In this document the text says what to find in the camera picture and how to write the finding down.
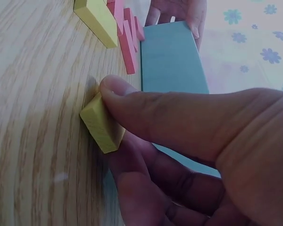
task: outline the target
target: light blue board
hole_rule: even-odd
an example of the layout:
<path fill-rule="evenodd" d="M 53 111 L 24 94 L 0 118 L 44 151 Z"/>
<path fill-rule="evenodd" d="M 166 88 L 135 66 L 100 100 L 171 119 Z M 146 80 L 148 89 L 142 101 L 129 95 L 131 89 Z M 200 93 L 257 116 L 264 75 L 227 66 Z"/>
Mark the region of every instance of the light blue board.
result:
<path fill-rule="evenodd" d="M 208 93 L 196 44 L 185 22 L 149 26 L 144 32 L 146 40 L 141 43 L 143 91 Z M 157 147 L 194 171 L 220 176 L 215 169 L 168 148 Z"/>

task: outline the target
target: table surface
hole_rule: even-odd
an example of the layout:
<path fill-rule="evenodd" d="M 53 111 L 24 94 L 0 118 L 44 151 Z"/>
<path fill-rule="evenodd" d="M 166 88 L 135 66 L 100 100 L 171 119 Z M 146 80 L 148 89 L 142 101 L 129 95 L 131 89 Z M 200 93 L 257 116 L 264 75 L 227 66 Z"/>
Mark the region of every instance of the table surface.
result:
<path fill-rule="evenodd" d="M 138 89 L 140 75 L 126 74 L 120 47 L 106 49 L 73 4 L 0 1 L 0 225 L 123 225 L 79 112 L 107 74 Z"/>

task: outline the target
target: wooden block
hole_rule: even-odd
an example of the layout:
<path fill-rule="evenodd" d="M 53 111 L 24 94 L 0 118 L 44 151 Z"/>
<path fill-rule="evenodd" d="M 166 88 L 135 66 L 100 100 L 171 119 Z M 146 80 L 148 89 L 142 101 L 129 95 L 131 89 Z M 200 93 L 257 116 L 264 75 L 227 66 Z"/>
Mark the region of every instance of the wooden block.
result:
<path fill-rule="evenodd" d="M 142 27 L 139 19 L 137 18 L 137 16 L 134 17 L 134 21 L 135 21 L 135 27 L 136 27 L 136 36 L 137 36 L 139 41 L 144 41 L 145 40 L 145 34 L 143 32 L 143 27 Z"/>
<path fill-rule="evenodd" d="M 124 22 L 124 0 L 115 0 L 107 4 L 110 12 L 117 22 L 117 35 L 123 34 L 123 22 Z"/>
<path fill-rule="evenodd" d="M 123 52 L 127 74 L 135 74 L 137 72 L 138 65 L 129 27 L 129 21 L 127 20 L 124 21 L 124 32 L 123 35 L 119 37 L 119 43 Z"/>
<path fill-rule="evenodd" d="M 124 18 L 125 20 L 128 20 L 130 31 L 133 39 L 134 49 L 135 52 L 138 50 L 138 43 L 137 43 L 137 37 L 136 37 L 136 28 L 135 28 L 135 21 L 134 21 L 134 15 L 130 8 L 124 8 Z"/>
<path fill-rule="evenodd" d="M 146 40 L 141 43 L 143 91 L 208 94 L 199 54 L 186 22 L 144 27 L 144 32 Z M 166 147 L 157 148 L 194 171 L 220 176 L 216 170 Z"/>
<path fill-rule="evenodd" d="M 103 153 L 119 148 L 125 129 L 112 118 L 100 93 L 81 111 L 80 116 Z"/>
<path fill-rule="evenodd" d="M 74 12 L 107 48 L 117 47 L 117 23 L 103 0 L 75 0 Z"/>

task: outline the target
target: pink block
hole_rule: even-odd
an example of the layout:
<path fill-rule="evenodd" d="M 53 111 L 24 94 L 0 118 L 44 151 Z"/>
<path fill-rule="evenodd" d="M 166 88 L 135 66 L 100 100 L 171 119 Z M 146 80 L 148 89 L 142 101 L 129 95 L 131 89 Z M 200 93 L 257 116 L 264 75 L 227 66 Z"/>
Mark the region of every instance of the pink block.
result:
<path fill-rule="evenodd" d="M 139 41 L 144 41 L 145 40 L 145 34 L 143 32 L 143 27 L 142 27 L 140 21 L 138 20 L 137 16 L 134 17 L 134 20 L 135 20 L 137 38 L 139 39 Z"/>
<path fill-rule="evenodd" d="M 135 28 L 135 21 L 134 21 L 134 15 L 130 8 L 124 8 L 124 18 L 125 20 L 128 20 L 130 31 L 133 39 L 134 49 L 135 52 L 137 52 L 137 36 L 136 36 L 136 28 Z"/>
<path fill-rule="evenodd" d="M 124 0 L 114 0 L 107 4 L 110 12 L 117 22 L 117 35 L 120 36 L 123 34 L 123 22 L 124 22 Z"/>
<path fill-rule="evenodd" d="M 123 35 L 119 36 L 119 43 L 123 52 L 127 74 L 135 74 L 137 72 L 138 65 L 129 21 L 127 20 L 124 21 L 124 32 Z"/>

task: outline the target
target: hand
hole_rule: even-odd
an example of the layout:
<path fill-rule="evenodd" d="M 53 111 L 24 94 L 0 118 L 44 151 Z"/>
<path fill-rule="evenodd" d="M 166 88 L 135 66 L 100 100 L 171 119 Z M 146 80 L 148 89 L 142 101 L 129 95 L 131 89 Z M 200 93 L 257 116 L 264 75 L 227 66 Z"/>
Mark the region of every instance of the hand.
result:
<path fill-rule="evenodd" d="M 151 0 L 146 26 L 185 20 L 190 27 L 199 50 L 204 22 L 207 13 L 207 0 Z"/>
<path fill-rule="evenodd" d="M 116 76 L 100 90 L 127 129 L 106 155 L 126 226 L 283 226 L 283 92 L 143 93 Z M 151 142 L 222 179 L 190 171 Z"/>

